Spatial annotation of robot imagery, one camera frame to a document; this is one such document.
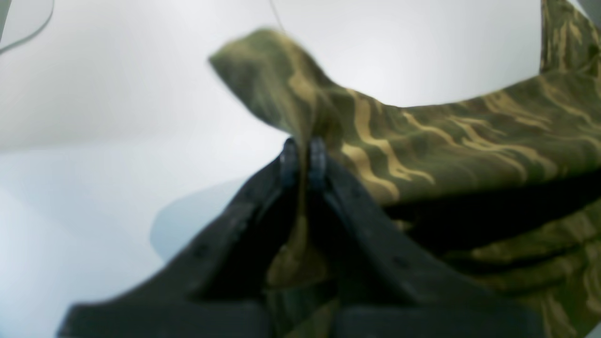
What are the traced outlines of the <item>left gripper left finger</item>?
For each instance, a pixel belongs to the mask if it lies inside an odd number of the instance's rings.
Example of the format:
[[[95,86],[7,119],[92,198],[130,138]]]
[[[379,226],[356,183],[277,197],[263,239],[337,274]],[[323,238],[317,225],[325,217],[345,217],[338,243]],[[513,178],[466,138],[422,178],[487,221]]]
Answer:
[[[263,285],[292,227],[298,171],[288,139],[164,268],[119,297],[73,306],[57,336],[272,338]]]

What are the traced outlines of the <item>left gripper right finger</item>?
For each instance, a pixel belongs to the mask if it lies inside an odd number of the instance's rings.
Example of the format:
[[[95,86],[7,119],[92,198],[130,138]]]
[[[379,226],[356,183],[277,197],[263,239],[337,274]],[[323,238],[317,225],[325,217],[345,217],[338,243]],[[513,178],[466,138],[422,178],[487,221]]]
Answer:
[[[331,338],[543,338],[532,310],[498,297],[404,235],[324,142],[309,144],[309,219],[340,308]]]

